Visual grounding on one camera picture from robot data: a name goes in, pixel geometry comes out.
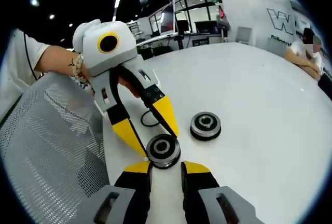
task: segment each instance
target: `wall logo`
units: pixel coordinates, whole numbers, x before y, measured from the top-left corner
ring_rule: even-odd
[[[290,45],[291,45],[291,43],[288,43],[288,42],[284,41],[283,39],[281,39],[281,38],[278,37],[278,36],[273,36],[273,35],[271,35],[271,38],[274,39],[274,40],[280,41],[280,42],[286,44],[287,46],[290,46]]]
[[[285,31],[289,35],[293,35],[293,22],[291,15],[278,11],[275,12],[273,9],[267,9],[270,15],[272,24],[276,30]]]

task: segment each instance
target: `white table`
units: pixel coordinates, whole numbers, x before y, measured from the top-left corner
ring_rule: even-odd
[[[174,51],[146,61],[158,75],[177,118],[180,161],[153,168],[147,224],[184,224],[180,162],[207,166],[220,186],[229,186],[268,223],[293,224],[310,210],[320,192],[332,154],[332,102],[317,82],[272,53],[237,43]],[[120,96],[146,145],[161,127],[140,124],[146,111],[120,87]],[[200,142],[189,132],[198,112],[211,111],[222,133]],[[143,160],[104,120],[104,147],[110,183]]]

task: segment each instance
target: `human arm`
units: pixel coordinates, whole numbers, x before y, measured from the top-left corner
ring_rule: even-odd
[[[284,58],[289,62],[299,66],[302,70],[308,73],[315,80],[319,80],[321,73],[318,66],[310,62],[307,58],[302,58],[298,56],[295,53],[294,49],[288,48],[286,53],[284,54]]]
[[[312,59],[310,59],[310,62],[313,65],[312,66],[313,69],[315,69],[319,75],[322,75],[324,65],[323,65],[323,59],[321,57],[321,54],[319,52],[317,52],[317,53],[314,53],[313,55],[311,55],[311,57],[312,57]]]
[[[284,54],[284,58],[289,62],[298,65],[298,66],[308,66],[311,67],[313,64],[307,59],[304,59],[293,52],[292,49],[287,49]]]
[[[23,32],[16,30],[15,32],[16,39],[16,49],[18,54],[24,61],[27,60],[25,52],[25,43],[23,39]],[[56,72],[58,74],[73,76],[73,61],[77,58],[78,54],[70,52],[65,48],[59,46],[50,46],[43,43],[37,42],[35,39],[28,37],[26,35],[26,46],[29,54],[29,60],[34,71],[47,73],[47,72]],[[82,65],[81,72],[89,80],[91,75],[89,74],[87,68]],[[138,97],[137,92],[133,87],[119,78],[119,83],[127,87],[134,96]]]
[[[319,81],[319,79],[321,78],[320,73],[315,71],[312,67],[301,65],[299,67],[302,68],[302,70],[304,70],[305,72],[307,72],[307,74],[309,74],[315,80]]]
[[[73,61],[77,58],[77,56],[77,53],[70,52],[65,48],[59,46],[49,46],[39,59],[35,69],[43,73],[53,71],[59,74],[73,76]],[[87,80],[91,78],[91,75],[84,64],[82,65],[81,71]],[[138,97],[137,92],[127,81],[120,77],[119,83],[127,87],[134,96]]]

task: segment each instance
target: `bracelet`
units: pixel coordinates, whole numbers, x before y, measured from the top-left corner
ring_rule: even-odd
[[[83,55],[79,54],[73,63],[74,63],[73,66],[74,77],[82,83],[88,83],[88,80],[85,78],[85,76],[81,71],[83,66]]]

